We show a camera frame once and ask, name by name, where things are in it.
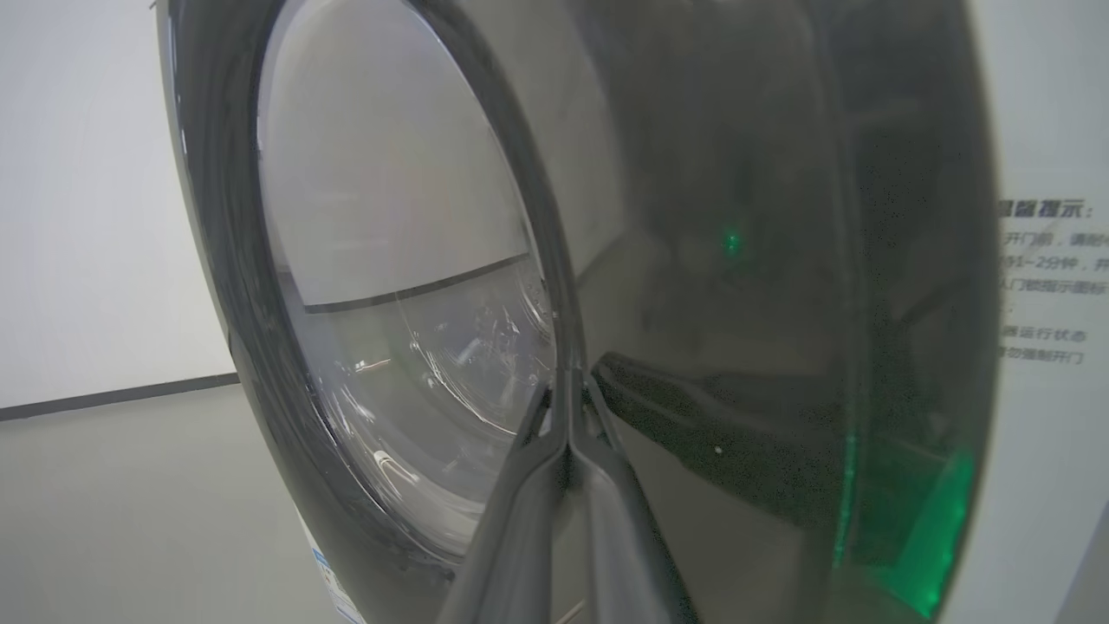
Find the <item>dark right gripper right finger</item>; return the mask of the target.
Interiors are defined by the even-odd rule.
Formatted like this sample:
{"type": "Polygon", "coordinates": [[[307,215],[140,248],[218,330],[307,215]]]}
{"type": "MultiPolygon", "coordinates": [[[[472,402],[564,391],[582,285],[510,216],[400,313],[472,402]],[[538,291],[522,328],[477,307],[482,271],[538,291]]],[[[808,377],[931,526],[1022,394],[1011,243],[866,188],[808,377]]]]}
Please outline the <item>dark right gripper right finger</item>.
{"type": "Polygon", "coordinates": [[[694,607],[591,374],[576,374],[569,449],[586,498],[594,623],[692,623],[694,607]]]}

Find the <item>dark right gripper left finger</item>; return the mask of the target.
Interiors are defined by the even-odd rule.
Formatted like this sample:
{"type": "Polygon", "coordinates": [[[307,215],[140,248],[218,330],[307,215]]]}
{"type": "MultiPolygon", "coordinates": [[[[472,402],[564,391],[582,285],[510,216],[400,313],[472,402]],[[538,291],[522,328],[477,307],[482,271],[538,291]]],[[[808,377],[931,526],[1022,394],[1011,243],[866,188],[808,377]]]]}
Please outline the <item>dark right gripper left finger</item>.
{"type": "Polygon", "coordinates": [[[532,395],[439,623],[548,623],[572,383],[532,395]]]}

